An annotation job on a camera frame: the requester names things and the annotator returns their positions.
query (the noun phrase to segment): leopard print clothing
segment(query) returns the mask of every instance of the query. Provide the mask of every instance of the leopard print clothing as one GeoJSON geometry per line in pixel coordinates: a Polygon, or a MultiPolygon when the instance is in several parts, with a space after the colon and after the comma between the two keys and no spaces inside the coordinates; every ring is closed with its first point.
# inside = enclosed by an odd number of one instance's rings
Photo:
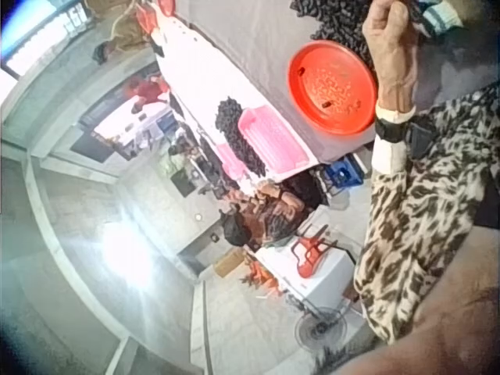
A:
{"type": "Polygon", "coordinates": [[[374,175],[365,248],[354,285],[373,331],[392,343],[473,226],[492,173],[500,187],[498,82],[418,115],[438,136],[405,171],[374,175]]]}

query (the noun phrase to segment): red shirt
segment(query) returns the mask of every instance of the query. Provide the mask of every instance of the red shirt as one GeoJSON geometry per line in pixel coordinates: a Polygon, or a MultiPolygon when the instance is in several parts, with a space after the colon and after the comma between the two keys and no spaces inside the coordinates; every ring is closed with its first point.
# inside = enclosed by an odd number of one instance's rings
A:
{"type": "Polygon", "coordinates": [[[156,82],[150,80],[142,81],[137,86],[137,96],[146,99],[144,104],[151,104],[158,102],[158,97],[163,93],[161,87],[156,82]]]}

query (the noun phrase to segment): standing fan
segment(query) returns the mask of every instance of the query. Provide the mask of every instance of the standing fan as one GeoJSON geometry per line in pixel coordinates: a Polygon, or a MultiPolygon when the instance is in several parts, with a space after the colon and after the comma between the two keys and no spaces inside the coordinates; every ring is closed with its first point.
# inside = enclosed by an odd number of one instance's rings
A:
{"type": "Polygon", "coordinates": [[[329,348],[335,352],[343,346],[347,323],[337,311],[328,308],[306,313],[295,326],[297,342],[310,352],[329,348]]]}

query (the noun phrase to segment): cardboard box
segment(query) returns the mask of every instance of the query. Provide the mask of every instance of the cardboard box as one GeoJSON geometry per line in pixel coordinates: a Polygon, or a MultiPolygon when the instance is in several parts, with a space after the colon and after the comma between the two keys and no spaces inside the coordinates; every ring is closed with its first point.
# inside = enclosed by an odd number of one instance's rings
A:
{"type": "Polygon", "coordinates": [[[243,262],[245,259],[244,253],[245,250],[243,248],[232,248],[213,265],[213,269],[220,277],[227,276],[243,262]]]}

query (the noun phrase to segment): pink plastic tray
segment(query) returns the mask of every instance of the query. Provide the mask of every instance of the pink plastic tray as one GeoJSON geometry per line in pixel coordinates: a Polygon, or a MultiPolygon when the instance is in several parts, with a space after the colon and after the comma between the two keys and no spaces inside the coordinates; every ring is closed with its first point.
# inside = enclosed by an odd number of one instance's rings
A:
{"type": "Polygon", "coordinates": [[[246,165],[236,157],[227,143],[217,145],[216,149],[227,176],[231,177],[233,180],[240,180],[245,175],[247,170],[246,165]]]}
{"type": "Polygon", "coordinates": [[[245,109],[238,129],[274,173],[290,172],[309,162],[305,150],[268,105],[245,109]]]}

